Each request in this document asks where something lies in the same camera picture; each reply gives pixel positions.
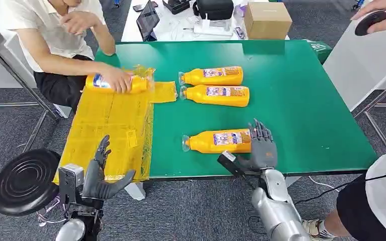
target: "green table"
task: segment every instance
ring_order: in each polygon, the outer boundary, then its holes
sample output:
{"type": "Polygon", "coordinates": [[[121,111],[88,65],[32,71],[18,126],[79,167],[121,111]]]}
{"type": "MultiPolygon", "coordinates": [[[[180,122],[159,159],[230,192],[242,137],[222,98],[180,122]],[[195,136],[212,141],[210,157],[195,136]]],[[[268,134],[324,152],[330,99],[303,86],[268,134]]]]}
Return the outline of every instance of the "green table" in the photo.
{"type": "Polygon", "coordinates": [[[306,41],[120,43],[116,55],[99,51],[95,60],[156,68],[156,81],[195,68],[243,68],[251,94],[245,108],[180,99],[155,104],[150,178],[230,175],[218,154],[183,152],[181,136],[246,128],[254,117],[271,129],[284,174],[363,172],[377,159],[306,41]]]}

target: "round black stool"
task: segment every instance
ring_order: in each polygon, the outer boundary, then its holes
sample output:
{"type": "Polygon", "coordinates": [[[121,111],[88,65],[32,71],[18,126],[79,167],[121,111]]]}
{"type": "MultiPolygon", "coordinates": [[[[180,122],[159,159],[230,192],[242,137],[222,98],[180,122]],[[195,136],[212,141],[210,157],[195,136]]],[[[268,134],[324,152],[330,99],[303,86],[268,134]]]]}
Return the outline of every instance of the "round black stool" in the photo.
{"type": "Polygon", "coordinates": [[[44,208],[59,193],[52,182],[60,155],[47,149],[22,153],[0,171],[0,213],[23,216],[44,208]]]}

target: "sneaker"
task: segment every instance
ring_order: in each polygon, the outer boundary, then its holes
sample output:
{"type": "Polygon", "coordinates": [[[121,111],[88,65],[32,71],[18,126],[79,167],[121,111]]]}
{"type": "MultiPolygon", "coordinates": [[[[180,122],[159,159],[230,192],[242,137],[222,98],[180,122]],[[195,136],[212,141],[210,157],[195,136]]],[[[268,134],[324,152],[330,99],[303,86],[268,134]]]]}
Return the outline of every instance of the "sneaker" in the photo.
{"type": "Polygon", "coordinates": [[[303,220],[303,228],[310,235],[311,241],[332,241],[332,237],[322,237],[319,235],[319,224],[323,222],[321,219],[303,220]]]}

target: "cardboard box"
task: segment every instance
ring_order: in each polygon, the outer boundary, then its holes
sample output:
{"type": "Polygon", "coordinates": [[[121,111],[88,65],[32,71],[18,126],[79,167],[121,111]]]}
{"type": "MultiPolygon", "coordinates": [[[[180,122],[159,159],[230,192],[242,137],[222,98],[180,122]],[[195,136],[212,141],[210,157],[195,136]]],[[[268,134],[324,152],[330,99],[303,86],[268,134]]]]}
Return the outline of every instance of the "cardboard box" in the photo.
{"type": "Polygon", "coordinates": [[[285,39],[292,24],[283,3],[249,2],[244,21],[249,39],[285,39]]]}

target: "orange bottle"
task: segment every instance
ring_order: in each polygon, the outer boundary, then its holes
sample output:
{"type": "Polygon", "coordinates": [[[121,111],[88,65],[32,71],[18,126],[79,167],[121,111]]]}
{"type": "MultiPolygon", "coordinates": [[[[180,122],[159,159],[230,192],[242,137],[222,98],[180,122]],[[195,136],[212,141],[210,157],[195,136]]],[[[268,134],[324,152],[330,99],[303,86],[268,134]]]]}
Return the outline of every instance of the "orange bottle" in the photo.
{"type": "Polygon", "coordinates": [[[249,103],[249,88],[245,86],[196,85],[180,88],[181,99],[191,99],[196,103],[219,104],[245,107],[249,103]]]}
{"type": "Polygon", "coordinates": [[[195,150],[201,153],[250,153],[251,134],[249,129],[207,131],[196,136],[182,137],[182,150],[195,150]]]}
{"type": "Polygon", "coordinates": [[[215,69],[194,69],[188,73],[178,73],[180,85],[240,85],[242,84],[242,80],[243,70],[242,67],[239,66],[215,69]]]}
{"type": "MultiPolygon", "coordinates": [[[[134,75],[131,77],[131,91],[130,94],[136,94],[143,91],[146,91],[150,88],[151,83],[148,78],[143,78],[138,75],[134,75]]],[[[103,77],[100,74],[89,75],[86,78],[86,87],[94,88],[103,92],[114,92],[109,83],[103,80],[103,77]]]]}

